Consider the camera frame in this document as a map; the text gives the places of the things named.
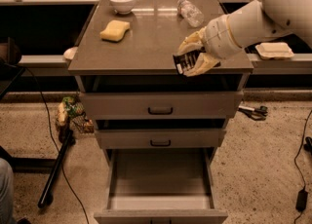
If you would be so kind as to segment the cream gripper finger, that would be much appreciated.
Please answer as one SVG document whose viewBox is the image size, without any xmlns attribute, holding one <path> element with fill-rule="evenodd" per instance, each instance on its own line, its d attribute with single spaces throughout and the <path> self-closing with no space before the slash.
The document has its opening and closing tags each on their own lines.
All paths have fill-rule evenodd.
<svg viewBox="0 0 312 224">
<path fill-rule="evenodd" d="M 219 64 L 219 60 L 208 53 L 200 53 L 195 65 L 186 70 L 184 75 L 186 77 L 197 76 L 206 73 L 210 69 L 214 68 Z"/>
<path fill-rule="evenodd" d="M 177 49 L 179 56 L 193 51 L 204 51 L 205 30 L 203 27 L 187 36 Z"/>
</svg>

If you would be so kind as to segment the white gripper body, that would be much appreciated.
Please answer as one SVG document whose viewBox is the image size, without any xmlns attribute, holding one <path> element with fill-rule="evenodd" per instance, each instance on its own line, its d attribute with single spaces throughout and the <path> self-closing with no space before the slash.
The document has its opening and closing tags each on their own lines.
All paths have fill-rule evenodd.
<svg viewBox="0 0 312 224">
<path fill-rule="evenodd" d="M 205 27 L 202 39 L 207 53 L 220 59 L 226 59 L 242 51 L 234 40 L 228 15 L 212 19 Z"/>
</svg>

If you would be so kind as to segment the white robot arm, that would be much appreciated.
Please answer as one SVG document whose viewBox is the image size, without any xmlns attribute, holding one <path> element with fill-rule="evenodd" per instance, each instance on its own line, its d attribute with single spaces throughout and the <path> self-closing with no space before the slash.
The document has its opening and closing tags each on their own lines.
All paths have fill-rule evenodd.
<svg viewBox="0 0 312 224">
<path fill-rule="evenodd" d="M 186 37 L 173 55 L 175 67 L 198 76 L 250 45 L 288 34 L 312 46 L 312 0 L 253 0 Z"/>
</svg>

